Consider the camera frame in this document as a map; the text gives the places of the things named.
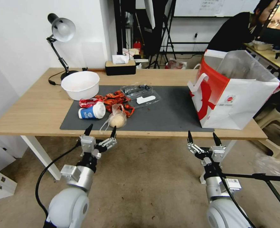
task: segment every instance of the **lamp shade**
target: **lamp shade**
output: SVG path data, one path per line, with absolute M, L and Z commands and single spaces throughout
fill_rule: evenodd
M 48 21 L 51 23 L 52 34 L 55 39 L 61 42 L 71 40 L 75 34 L 74 23 L 66 18 L 58 17 L 51 13 L 48 15 Z

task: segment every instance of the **lamp base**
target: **lamp base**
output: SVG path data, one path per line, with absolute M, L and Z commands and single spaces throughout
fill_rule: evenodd
M 75 73 L 75 72 L 78 72 L 78 71 L 69 71 L 69 74 L 66 74 L 66 72 L 63 73 L 63 74 L 61 75 L 61 80 L 63 80 L 66 76 L 68 76 L 68 75 L 70 75 L 70 74 L 72 74 L 72 73 Z

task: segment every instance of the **red and white paper bag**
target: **red and white paper bag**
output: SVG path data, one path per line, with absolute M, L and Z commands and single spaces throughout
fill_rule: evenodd
M 242 130 L 280 90 L 280 81 L 245 51 L 207 50 L 198 65 L 195 84 L 187 85 L 203 128 Z

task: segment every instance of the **tissue box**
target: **tissue box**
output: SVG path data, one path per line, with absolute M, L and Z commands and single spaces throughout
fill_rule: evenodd
M 105 63 L 105 69 L 107 75 L 124 75 L 136 73 L 136 62 L 129 60 L 128 63 L 114 64 L 112 61 Z

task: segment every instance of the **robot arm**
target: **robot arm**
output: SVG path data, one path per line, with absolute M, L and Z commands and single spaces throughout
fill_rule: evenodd
M 96 140 L 89 136 L 92 126 L 80 136 L 82 159 L 76 166 L 64 165 L 61 174 L 70 186 L 58 193 L 50 202 L 49 214 L 44 228 L 80 228 L 85 218 L 89 199 L 88 194 L 92 185 L 93 174 L 96 172 L 97 160 L 102 153 L 117 144 L 116 127 L 110 138 Z
M 194 144 L 190 131 L 188 132 L 187 148 L 196 158 L 201 160 L 204 167 L 204 180 L 206 181 L 206 194 L 209 208 L 206 216 L 212 228 L 248 228 L 251 227 L 242 208 L 236 207 L 231 200 L 231 194 L 241 189 L 237 179 L 224 179 L 221 173 L 220 162 L 225 156 L 226 147 L 213 133 L 216 146 L 210 148 L 199 147 Z

